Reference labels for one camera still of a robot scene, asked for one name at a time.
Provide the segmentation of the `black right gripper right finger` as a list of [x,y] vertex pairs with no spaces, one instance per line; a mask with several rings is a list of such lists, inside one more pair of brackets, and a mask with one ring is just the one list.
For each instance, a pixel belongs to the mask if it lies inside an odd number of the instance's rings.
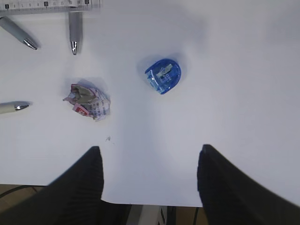
[[210,225],[298,225],[299,206],[251,179],[213,146],[199,154],[197,189]]

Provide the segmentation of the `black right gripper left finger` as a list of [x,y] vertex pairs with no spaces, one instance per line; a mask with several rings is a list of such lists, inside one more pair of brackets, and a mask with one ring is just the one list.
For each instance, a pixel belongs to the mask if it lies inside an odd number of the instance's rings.
[[102,157],[91,147],[34,196],[4,211],[2,225],[95,225],[104,187]]

